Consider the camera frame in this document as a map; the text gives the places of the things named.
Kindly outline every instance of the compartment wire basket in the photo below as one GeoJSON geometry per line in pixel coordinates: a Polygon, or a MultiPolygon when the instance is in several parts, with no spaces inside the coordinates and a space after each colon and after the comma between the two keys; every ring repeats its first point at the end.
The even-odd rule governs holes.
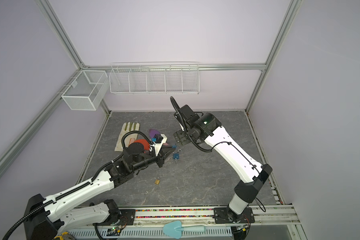
{"type": "Polygon", "coordinates": [[[174,94],[200,92],[197,64],[112,66],[110,92],[114,94],[174,94]]]}
{"type": "Polygon", "coordinates": [[[82,70],[61,97],[72,110],[95,111],[108,88],[106,71],[82,70]]]}

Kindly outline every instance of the trowel handle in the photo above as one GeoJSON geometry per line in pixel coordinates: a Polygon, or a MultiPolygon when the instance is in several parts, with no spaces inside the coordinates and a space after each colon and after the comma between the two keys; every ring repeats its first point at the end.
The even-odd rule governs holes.
{"type": "Polygon", "coordinates": [[[191,227],[182,227],[184,232],[205,232],[205,227],[202,225],[191,226],[191,227]]]}

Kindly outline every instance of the white wall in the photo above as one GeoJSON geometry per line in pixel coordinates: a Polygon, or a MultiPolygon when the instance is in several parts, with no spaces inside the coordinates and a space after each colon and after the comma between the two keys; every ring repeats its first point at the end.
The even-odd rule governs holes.
{"type": "MultiPolygon", "coordinates": [[[[188,104],[196,110],[245,109],[259,70],[200,71],[199,94],[173,94],[180,106],[188,104]]],[[[105,101],[112,111],[173,111],[168,94],[114,95],[105,101]]]]}
{"type": "Polygon", "coordinates": [[[75,70],[33,0],[0,0],[0,155],[75,70]]]}
{"type": "Polygon", "coordinates": [[[290,0],[51,0],[82,60],[264,63],[290,0]]]}
{"type": "Polygon", "coordinates": [[[360,0],[305,0],[250,112],[308,239],[360,239],[360,0]]]}
{"type": "MultiPolygon", "coordinates": [[[[0,179],[0,239],[24,215],[28,199],[72,187],[104,120],[101,109],[62,102],[0,179]]],[[[10,239],[25,240],[23,224],[10,239]]]]}

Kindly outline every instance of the light blue trowel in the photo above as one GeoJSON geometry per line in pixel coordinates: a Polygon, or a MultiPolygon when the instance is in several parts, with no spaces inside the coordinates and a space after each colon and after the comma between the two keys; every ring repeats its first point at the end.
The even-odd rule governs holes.
{"type": "Polygon", "coordinates": [[[205,232],[205,227],[202,225],[199,226],[191,226],[191,227],[182,227],[181,221],[177,220],[174,222],[170,222],[164,225],[163,232],[167,234],[169,237],[173,237],[176,239],[181,238],[182,231],[185,232],[205,232]]]}

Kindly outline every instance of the perforated metal strip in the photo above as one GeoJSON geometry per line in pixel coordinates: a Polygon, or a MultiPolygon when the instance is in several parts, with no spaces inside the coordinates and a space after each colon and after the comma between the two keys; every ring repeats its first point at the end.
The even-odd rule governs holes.
{"type": "MultiPolygon", "coordinates": [[[[205,227],[205,232],[183,232],[182,238],[187,237],[226,237],[232,236],[230,227],[205,227]]],[[[68,231],[76,240],[97,238],[93,228],[76,228],[68,231]]],[[[171,238],[163,233],[161,227],[140,227],[125,228],[121,231],[120,236],[107,236],[107,228],[100,230],[103,238],[171,238]]]]}

